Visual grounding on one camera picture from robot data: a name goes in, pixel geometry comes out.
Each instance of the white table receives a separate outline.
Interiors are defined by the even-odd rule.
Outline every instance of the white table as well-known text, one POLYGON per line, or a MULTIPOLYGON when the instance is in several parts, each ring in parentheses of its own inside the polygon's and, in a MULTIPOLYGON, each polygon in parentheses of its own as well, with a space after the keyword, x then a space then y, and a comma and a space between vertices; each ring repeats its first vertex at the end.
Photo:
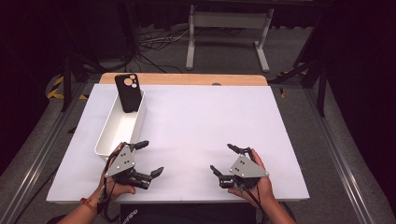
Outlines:
MULTIPOLYGON (((148 190, 122 195, 119 203, 238 203, 219 187, 209 165, 224 174, 237 155, 227 148, 253 147, 261 155, 280 201, 309 198, 276 101, 265 86, 142 85, 148 110, 135 154, 137 172, 162 175, 148 190)), ((77 203, 97 187, 105 162, 94 153, 111 102, 113 84, 96 84, 49 190, 47 201, 77 203)))

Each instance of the bracelet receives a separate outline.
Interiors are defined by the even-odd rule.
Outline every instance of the bracelet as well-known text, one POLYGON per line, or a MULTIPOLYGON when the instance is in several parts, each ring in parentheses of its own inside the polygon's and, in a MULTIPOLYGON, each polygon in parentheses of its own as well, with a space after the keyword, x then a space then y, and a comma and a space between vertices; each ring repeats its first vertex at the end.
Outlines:
POLYGON ((90 205, 91 199, 81 198, 79 201, 80 201, 82 204, 87 205, 92 211, 96 212, 96 208, 94 208, 92 205, 90 205))

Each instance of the floor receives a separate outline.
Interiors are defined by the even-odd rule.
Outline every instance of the floor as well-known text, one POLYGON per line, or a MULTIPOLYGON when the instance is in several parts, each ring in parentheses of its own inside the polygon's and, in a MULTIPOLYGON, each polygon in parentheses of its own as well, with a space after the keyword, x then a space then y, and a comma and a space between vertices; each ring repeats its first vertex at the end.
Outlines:
MULTIPOLYGON (((264 74, 252 47, 260 33, 256 30, 203 29, 196 36, 194 68, 185 69, 188 42, 186 30, 174 32, 174 42, 165 46, 148 45, 140 42, 142 54, 149 60, 137 56, 119 71, 160 72, 151 62, 162 65, 168 73, 200 74, 259 74, 273 79, 276 74, 292 69, 311 29, 271 29, 264 44, 270 72, 264 74)), ((152 29, 141 33, 152 32, 152 29)), ((102 61, 103 66, 120 63, 117 60, 102 61)), ((74 84, 75 94, 89 94, 100 75, 91 75, 87 83, 74 84)), ((288 205, 299 223, 396 223, 387 198, 365 165, 355 146, 342 115, 327 87, 325 119, 318 116, 313 106, 317 87, 303 90, 294 85, 273 86, 273 93, 290 141, 302 171, 310 199, 290 202, 288 205)), ((26 202, 32 202, 22 211, 18 223, 46 223, 50 218, 71 211, 75 204, 47 203, 52 172, 62 161, 68 144, 73 137, 70 130, 78 120, 87 100, 77 99, 69 109, 61 113, 63 101, 51 98, 50 104, 36 128, 26 140, 14 161, 0 176, 1 223, 13 223, 26 202), (43 186, 47 178, 49 183, 43 186)), ((117 214, 113 204, 111 212, 117 214)), ((101 217, 95 223, 106 223, 101 217)))

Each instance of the white metal stand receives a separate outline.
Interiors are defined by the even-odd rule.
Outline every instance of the white metal stand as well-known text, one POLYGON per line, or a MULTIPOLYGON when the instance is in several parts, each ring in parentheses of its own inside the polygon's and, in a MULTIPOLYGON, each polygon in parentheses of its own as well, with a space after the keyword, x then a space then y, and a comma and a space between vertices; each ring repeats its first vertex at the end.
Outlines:
POLYGON ((226 28, 250 28, 262 29, 262 36, 259 41, 255 41, 255 48, 259 56, 262 71, 269 72, 268 62, 265 58, 262 47, 265 37, 267 37, 268 29, 271 24, 274 10, 269 9, 268 12, 260 14, 249 13, 223 13, 223 12, 198 12, 195 7, 190 9, 190 40, 187 52, 186 69, 191 70, 194 63, 194 27, 226 27, 226 28))

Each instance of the rectangular container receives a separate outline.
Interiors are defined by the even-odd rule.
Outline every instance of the rectangular container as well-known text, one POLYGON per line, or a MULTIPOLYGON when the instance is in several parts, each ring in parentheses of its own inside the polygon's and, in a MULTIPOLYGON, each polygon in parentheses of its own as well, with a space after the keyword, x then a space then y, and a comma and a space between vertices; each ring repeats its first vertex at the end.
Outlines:
POLYGON ((137 143, 140 130, 146 116, 145 92, 137 112, 125 113, 122 110, 120 96, 117 95, 113 107, 108 114, 106 124, 95 146, 95 153, 105 161, 121 142, 137 143))

